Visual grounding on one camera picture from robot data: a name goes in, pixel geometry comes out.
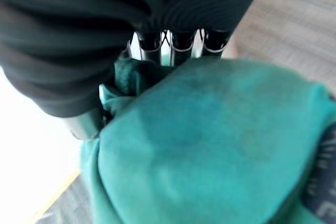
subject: dark fabric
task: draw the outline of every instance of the dark fabric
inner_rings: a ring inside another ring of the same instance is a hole
[[[0,0],[0,65],[45,112],[78,115],[98,105],[98,86],[134,31],[231,33],[251,1]]]

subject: green fabric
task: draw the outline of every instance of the green fabric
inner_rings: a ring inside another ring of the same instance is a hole
[[[82,145],[95,223],[319,223],[298,197],[336,114],[323,85],[250,60],[141,66],[116,64],[114,119]]]

